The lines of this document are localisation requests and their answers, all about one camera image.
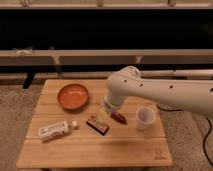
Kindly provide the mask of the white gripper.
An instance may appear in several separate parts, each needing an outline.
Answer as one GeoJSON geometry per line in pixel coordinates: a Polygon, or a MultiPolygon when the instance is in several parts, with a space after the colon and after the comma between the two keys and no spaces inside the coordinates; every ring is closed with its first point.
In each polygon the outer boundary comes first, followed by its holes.
{"type": "Polygon", "coordinates": [[[123,103],[124,99],[121,97],[105,96],[101,105],[107,113],[112,113],[118,111],[123,103]]]}

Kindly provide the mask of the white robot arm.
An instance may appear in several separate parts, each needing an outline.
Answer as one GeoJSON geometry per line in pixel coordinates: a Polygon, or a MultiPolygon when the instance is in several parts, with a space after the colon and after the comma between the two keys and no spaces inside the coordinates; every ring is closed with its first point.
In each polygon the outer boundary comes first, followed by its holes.
{"type": "Polygon", "coordinates": [[[129,96],[202,114],[213,119],[213,81],[142,79],[140,71],[127,66],[106,80],[107,93],[102,106],[107,112],[121,108],[129,96]]]}

